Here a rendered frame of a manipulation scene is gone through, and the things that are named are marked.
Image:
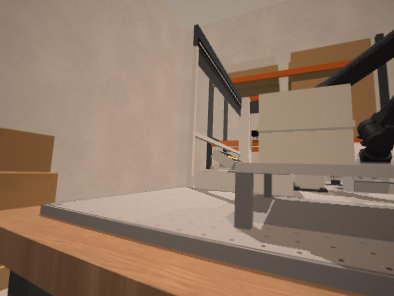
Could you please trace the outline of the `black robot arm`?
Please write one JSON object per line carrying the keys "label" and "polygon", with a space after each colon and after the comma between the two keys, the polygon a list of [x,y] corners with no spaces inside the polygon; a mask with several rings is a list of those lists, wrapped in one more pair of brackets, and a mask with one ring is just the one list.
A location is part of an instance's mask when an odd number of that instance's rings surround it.
{"label": "black robot arm", "polygon": [[[392,58],[394,30],[314,88],[348,83],[352,86]],[[362,121],[357,131],[357,138],[363,139],[360,144],[366,147],[359,151],[360,162],[391,163],[391,150],[394,147],[394,96],[379,112]]]}

